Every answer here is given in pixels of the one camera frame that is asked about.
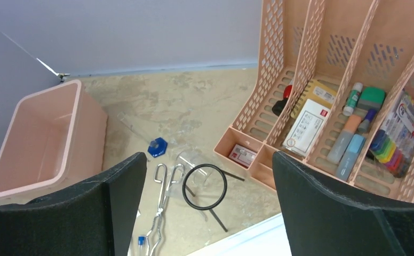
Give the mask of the graduated cylinder blue base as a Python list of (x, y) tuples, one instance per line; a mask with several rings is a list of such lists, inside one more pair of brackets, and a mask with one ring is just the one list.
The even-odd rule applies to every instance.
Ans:
[(133, 132), (140, 139), (145, 141), (148, 145), (147, 152), (153, 157), (159, 157), (165, 154), (168, 143), (162, 137), (151, 136), (148, 131), (139, 126), (137, 121), (124, 112), (119, 112), (117, 118), (121, 121), (131, 132)]

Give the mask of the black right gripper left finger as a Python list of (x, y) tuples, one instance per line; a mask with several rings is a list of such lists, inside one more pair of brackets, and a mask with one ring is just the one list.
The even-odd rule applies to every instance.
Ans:
[(147, 173), (138, 152), (26, 204), (0, 206), (0, 255), (127, 255)]

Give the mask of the metal crucible tongs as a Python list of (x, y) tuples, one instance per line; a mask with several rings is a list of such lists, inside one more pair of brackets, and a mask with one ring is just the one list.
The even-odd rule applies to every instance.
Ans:
[(170, 186), (176, 183), (174, 176), (177, 170), (183, 173), (185, 168), (182, 164), (177, 164), (169, 172), (168, 167), (163, 163), (158, 164), (155, 168), (154, 181), (156, 183), (159, 183), (161, 186), (157, 202), (157, 211), (154, 215), (152, 226), (145, 235), (145, 255), (154, 255), (157, 250), (157, 247), (162, 241), (162, 223), (164, 220), (164, 213), (167, 201), (166, 193), (169, 191)]

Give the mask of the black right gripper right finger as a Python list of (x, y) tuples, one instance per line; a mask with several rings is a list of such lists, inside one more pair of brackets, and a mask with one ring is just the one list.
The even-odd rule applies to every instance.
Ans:
[(272, 166), (292, 255), (414, 255), (414, 203), (355, 188), (281, 151)]

